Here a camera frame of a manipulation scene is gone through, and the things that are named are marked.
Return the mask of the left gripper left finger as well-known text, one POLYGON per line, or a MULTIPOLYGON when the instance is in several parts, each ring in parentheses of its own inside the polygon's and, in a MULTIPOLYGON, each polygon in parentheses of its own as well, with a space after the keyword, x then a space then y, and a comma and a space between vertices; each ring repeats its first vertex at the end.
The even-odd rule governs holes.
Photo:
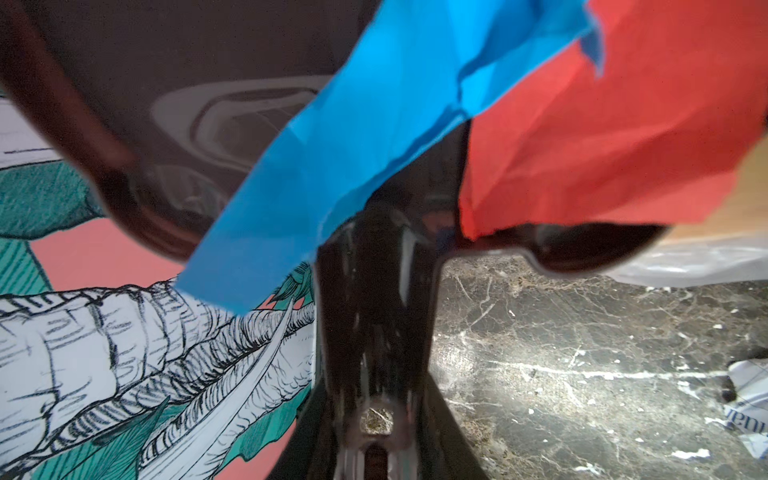
POLYGON ((333 479, 335 467, 333 407, 325 384, 318 383, 304 402, 296 428, 266 479, 333 479))

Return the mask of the red paper scrap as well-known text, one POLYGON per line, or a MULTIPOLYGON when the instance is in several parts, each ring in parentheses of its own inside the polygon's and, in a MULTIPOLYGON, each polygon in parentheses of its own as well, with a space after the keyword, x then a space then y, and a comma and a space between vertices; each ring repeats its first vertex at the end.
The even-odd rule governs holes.
POLYGON ((471 126, 470 239, 523 224, 692 224, 764 134, 763 1, 594 1, 605 64, 578 46, 471 126))

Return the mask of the blue paper scrap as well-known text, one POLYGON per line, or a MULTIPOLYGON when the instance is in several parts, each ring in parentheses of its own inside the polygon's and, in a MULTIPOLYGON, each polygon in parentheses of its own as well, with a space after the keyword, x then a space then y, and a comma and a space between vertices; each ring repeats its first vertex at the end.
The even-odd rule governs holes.
POLYGON ((349 59, 270 144, 178 276, 236 314, 257 307, 387 179, 579 43, 583 1, 385 1, 349 59))

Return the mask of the cream trash bin with liner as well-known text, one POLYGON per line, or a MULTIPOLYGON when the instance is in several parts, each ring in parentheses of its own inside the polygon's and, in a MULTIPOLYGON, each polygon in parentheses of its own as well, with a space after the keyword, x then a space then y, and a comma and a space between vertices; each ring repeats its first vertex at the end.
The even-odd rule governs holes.
POLYGON ((605 274, 627 284, 676 288, 765 280, 767 140, 746 156, 735 187, 705 222, 672 228, 655 246, 605 274))

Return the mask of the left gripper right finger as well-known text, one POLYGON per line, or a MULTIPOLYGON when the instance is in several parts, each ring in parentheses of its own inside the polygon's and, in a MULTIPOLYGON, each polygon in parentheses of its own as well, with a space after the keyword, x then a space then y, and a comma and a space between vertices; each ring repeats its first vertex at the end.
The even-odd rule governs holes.
POLYGON ((435 380, 425 380, 419 413, 420 479, 487 480, 435 380))

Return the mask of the dark brown dustpan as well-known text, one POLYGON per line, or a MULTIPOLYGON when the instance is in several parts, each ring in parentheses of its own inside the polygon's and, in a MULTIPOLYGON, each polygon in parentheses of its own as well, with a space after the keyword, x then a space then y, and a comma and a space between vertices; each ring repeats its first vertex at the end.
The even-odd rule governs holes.
POLYGON ((444 264, 591 273, 662 228, 459 222, 471 119, 395 173, 257 307, 176 281, 385 1, 1 5, 1 475, 211 479, 333 407, 333 479, 420 479, 444 264))

